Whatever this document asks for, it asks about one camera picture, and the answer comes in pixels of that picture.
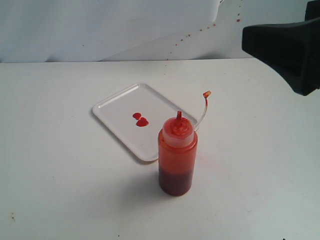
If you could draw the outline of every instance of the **white tray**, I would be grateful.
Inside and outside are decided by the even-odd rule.
[[[180,107],[144,83],[138,83],[97,103],[92,109],[118,139],[139,159],[152,162],[158,159],[158,134],[165,121],[182,111],[194,125],[197,120]],[[141,113],[149,122],[139,127],[134,113]]]

